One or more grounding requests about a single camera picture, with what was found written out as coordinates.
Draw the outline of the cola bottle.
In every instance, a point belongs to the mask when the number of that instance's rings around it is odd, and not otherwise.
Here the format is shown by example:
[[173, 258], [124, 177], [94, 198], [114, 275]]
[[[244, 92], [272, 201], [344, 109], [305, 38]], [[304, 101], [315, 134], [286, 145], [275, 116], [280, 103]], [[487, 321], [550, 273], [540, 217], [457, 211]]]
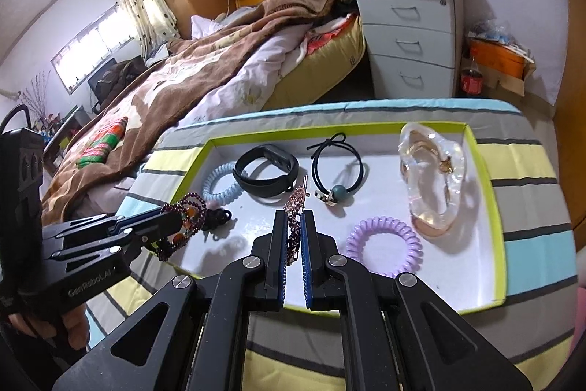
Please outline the cola bottle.
[[480, 97], [483, 93], [484, 76], [473, 59], [461, 61], [461, 90], [467, 97]]

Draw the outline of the white floral duvet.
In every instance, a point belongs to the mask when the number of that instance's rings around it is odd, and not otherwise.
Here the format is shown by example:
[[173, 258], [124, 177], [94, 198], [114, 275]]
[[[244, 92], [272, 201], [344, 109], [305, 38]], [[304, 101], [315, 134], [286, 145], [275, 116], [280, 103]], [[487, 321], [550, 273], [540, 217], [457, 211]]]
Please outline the white floral duvet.
[[[182, 119], [175, 122], [163, 135], [168, 136], [179, 127], [234, 116], [241, 113], [258, 112], [268, 103], [277, 84], [301, 63], [306, 55], [305, 35], [310, 24], [285, 27], [264, 42], [237, 71], [234, 78], [224, 86], [207, 93]], [[73, 217], [115, 212], [126, 193], [133, 186], [138, 167], [125, 178], [106, 182], [88, 191], [78, 200]]]

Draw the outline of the large wooden closet door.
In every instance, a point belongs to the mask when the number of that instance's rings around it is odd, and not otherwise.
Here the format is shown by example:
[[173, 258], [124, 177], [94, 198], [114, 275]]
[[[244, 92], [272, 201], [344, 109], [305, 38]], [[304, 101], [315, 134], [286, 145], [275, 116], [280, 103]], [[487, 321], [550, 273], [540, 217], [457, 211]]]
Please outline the large wooden closet door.
[[568, 0], [567, 55], [553, 123], [577, 249], [585, 247], [585, 113], [585, 0]]

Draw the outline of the yellow pillow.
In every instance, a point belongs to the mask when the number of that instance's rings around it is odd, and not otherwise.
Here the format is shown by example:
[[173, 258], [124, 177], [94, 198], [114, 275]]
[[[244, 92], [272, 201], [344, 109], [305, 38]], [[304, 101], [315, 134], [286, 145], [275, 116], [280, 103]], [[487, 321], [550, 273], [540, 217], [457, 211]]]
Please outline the yellow pillow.
[[349, 27], [295, 66], [279, 80], [262, 111], [314, 103], [342, 82], [366, 52], [363, 24], [356, 17]]

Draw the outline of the brown fleece blanket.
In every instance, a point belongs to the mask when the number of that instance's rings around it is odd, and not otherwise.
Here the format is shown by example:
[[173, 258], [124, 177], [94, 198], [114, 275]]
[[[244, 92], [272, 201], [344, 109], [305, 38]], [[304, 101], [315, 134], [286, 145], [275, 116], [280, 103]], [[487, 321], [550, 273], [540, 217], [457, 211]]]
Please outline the brown fleece blanket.
[[[226, 27], [196, 41], [174, 39], [170, 56], [141, 73], [74, 136], [42, 199], [42, 223], [71, 217], [74, 203], [105, 182], [128, 175], [206, 94], [232, 80], [245, 62], [284, 28], [324, 19], [334, 0], [266, 0]], [[82, 153], [114, 120], [125, 118], [122, 141], [103, 163], [79, 167]]]

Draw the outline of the pink rhinestone hair clip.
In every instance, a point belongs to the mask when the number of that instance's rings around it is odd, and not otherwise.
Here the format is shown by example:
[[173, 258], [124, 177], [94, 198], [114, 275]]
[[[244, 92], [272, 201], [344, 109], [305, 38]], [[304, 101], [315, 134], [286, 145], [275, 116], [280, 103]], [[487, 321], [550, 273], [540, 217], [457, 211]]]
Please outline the pink rhinestone hair clip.
[[308, 198], [307, 192], [308, 177], [301, 178], [287, 199], [284, 211], [287, 217], [288, 238], [287, 238], [287, 265], [291, 266], [299, 256], [301, 243], [301, 214], [305, 209], [305, 202]]

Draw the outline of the green shallow tray box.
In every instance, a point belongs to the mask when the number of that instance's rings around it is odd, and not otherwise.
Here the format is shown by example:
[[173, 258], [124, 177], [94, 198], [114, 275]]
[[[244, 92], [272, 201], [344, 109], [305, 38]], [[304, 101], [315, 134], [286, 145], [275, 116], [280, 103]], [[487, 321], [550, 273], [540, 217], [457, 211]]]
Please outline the green shallow tray box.
[[[507, 294], [507, 266], [495, 194], [487, 167], [471, 128], [464, 123], [433, 122], [431, 128], [463, 148], [467, 171], [459, 215], [449, 231], [420, 240], [422, 257], [416, 274], [445, 302], [460, 313], [498, 307]], [[400, 173], [398, 122], [345, 125], [349, 142], [357, 148], [367, 168], [363, 186], [346, 206], [329, 207], [313, 195], [310, 153], [306, 147], [331, 137], [336, 128], [306, 127], [212, 138], [202, 146], [159, 150], [152, 154], [147, 171], [174, 174], [179, 183], [171, 199], [186, 192], [200, 192], [212, 171], [237, 160], [246, 151], [273, 144], [295, 156], [299, 178], [308, 177], [307, 209], [312, 210], [319, 231], [335, 238], [340, 252], [353, 229], [374, 217], [392, 217], [410, 223], [405, 182]], [[175, 253], [171, 263], [196, 277], [211, 276], [237, 258], [247, 256], [253, 240], [272, 228], [274, 212], [284, 206], [284, 195], [257, 199], [244, 192], [227, 205], [231, 221], [214, 232], [199, 232]]]

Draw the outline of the black elastic with teal bead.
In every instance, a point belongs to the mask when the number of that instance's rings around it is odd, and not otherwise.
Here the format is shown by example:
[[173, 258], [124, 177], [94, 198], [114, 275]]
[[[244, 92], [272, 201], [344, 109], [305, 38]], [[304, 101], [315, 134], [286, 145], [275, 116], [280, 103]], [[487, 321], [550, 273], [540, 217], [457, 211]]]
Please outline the black elastic with teal bead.
[[346, 133], [333, 136], [306, 147], [310, 153], [314, 195], [326, 206], [346, 206], [360, 190], [367, 177], [367, 168], [357, 148]]

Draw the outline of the pearl translucent claw hair clip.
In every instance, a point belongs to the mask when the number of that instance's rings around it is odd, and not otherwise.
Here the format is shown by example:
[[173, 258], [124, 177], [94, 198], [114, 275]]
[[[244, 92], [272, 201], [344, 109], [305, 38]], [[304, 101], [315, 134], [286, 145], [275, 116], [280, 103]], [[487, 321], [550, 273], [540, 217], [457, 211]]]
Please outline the pearl translucent claw hair clip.
[[414, 227], [427, 238], [446, 234], [462, 203], [467, 171], [462, 146], [421, 123], [409, 122], [400, 131], [398, 154]]

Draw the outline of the black smart wristband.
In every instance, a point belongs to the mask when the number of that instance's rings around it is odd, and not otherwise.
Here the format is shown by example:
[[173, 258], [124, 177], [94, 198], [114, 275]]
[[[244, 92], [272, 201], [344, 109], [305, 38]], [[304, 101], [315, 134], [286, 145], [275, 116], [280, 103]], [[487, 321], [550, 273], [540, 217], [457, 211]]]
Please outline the black smart wristband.
[[233, 166], [237, 184], [250, 195], [263, 199], [291, 192], [298, 174], [296, 157], [273, 144], [253, 147]]

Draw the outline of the striped mattress cover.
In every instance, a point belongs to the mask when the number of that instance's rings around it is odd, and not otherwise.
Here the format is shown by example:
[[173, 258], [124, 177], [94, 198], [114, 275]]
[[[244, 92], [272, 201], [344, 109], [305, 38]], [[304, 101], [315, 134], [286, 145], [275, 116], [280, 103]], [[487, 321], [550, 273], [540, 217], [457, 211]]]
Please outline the striped mattress cover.
[[[177, 192], [206, 140], [284, 128], [383, 121], [467, 124], [479, 145], [505, 240], [507, 296], [469, 315], [477, 328], [544, 389], [568, 358], [577, 312], [576, 250], [568, 209], [546, 151], [523, 114], [500, 100], [405, 99], [312, 105], [200, 122], [161, 138], [149, 171], [123, 200], [153, 209]], [[285, 310], [251, 321], [244, 366], [248, 390], [341, 390], [342, 342], [335, 318]]]

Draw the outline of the orange storage box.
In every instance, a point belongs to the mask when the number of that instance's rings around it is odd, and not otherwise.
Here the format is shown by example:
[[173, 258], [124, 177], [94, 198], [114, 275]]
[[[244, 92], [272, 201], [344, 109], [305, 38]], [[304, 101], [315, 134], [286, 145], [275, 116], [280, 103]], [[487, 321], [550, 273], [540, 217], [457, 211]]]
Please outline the orange storage box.
[[504, 75], [524, 80], [535, 70], [532, 59], [521, 55], [508, 45], [470, 39], [468, 41], [471, 59], [479, 66], [497, 71]]

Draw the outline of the grey bedside drawer cabinet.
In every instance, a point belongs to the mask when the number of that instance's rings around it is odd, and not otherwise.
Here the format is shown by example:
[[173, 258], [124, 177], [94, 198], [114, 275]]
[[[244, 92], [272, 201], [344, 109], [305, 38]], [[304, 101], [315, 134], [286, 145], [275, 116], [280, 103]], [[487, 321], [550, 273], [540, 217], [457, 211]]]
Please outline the grey bedside drawer cabinet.
[[378, 99], [455, 95], [464, 0], [357, 0]]

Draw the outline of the patterned window curtain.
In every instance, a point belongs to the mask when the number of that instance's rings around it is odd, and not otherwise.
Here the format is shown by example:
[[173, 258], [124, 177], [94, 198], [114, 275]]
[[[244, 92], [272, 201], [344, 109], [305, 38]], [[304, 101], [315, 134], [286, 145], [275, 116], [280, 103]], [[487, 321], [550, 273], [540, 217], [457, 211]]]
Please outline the patterned window curtain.
[[115, 0], [132, 25], [144, 58], [179, 36], [177, 18], [165, 0]]

